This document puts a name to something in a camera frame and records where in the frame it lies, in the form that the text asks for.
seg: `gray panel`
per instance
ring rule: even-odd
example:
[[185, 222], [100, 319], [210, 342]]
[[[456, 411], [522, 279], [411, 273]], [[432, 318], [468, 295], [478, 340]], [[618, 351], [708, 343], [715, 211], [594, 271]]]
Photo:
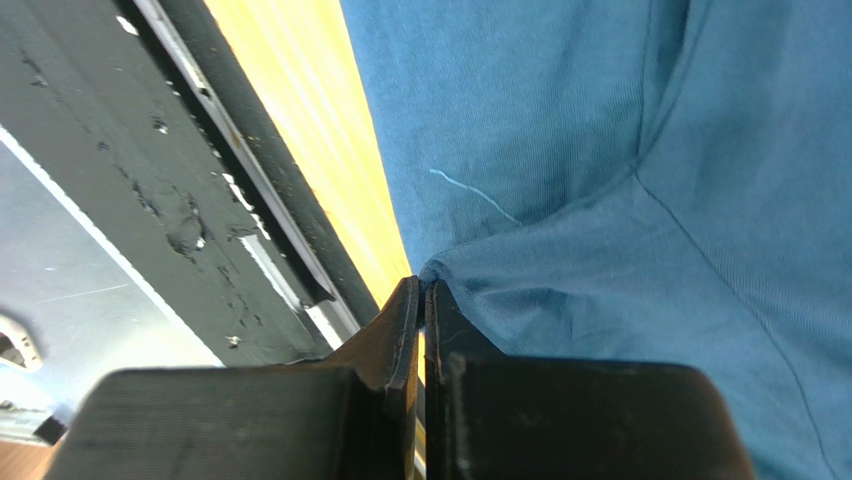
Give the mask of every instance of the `gray panel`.
[[[226, 365], [328, 353], [238, 240], [259, 231], [224, 178], [228, 152], [118, 16], [113, 2], [0, 0], [0, 124]], [[260, 242], [280, 256], [283, 242]]]
[[0, 225], [0, 309], [30, 332], [44, 361], [35, 373], [0, 367], [0, 398], [67, 419], [114, 370], [221, 365], [3, 143]]

